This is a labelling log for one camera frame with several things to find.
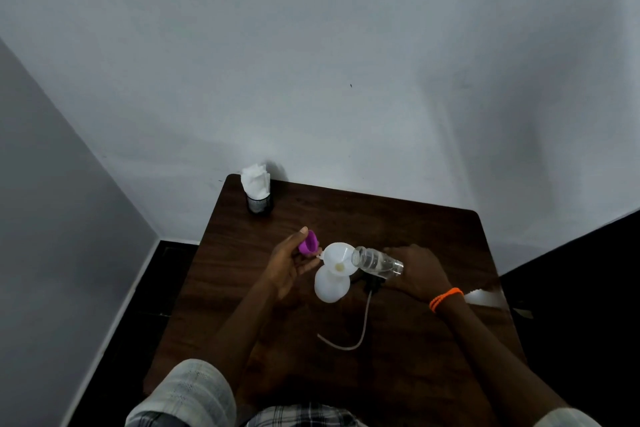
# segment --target brown table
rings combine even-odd
[[[273,246],[303,225],[321,245],[427,246],[465,293],[501,292],[473,211],[283,181],[272,181],[271,188],[275,208],[259,218],[246,210],[239,176],[227,178],[145,379],[146,393],[221,326],[260,276]],[[244,372],[239,405],[314,400],[346,407],[370,426],[496,425],[452,335],[426,304],[380,290],[371,299],[362,345],[339,351],[316,334],[344,346],[358,342],[364,284],[326,304],[313,281],[314,273],[301,277],[276,305]],[[474,310],[524,359],[508,309]]]

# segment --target person's left arm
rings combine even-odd
[[[266,269],[233,314],[195,357],[174,367],[141,404],[127,427],[233,427],[236,390],[260,329],[273,304],[286,296],[296,278],[320,259],[298,252],[307,227],[276,245]]]

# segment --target person's left hand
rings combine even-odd
[[[302,255],[298,251],[300,245],[309,234],[309,229],[303,227],[299,232],[292,234],[278,243],[267,268],[262,273],[262,277],[271,282],[278,290],[278,299],[284,298],[299,275],[314,269],[320,263],[317,255],[320,255],[322,248],[318,248],[313,255]]]

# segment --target purple cup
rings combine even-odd
[[[300,253],[302,253],[303,255],[309,255],[317,252],[318,238],[312,230],[309,230],[307,238],[305,238],[305,240],[300,245],[298,245],[298,250],[300,250]]]

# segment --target plaid shirt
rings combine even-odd
[[[125,427],[235,427],[236,401],[222,374],[202,360],[186,360],[173,368],[139,406]],[[270,407],[246,427],[366,427],[347,410],[318,403]],[[549,412],[534,427],[599,427],[574,408]]]

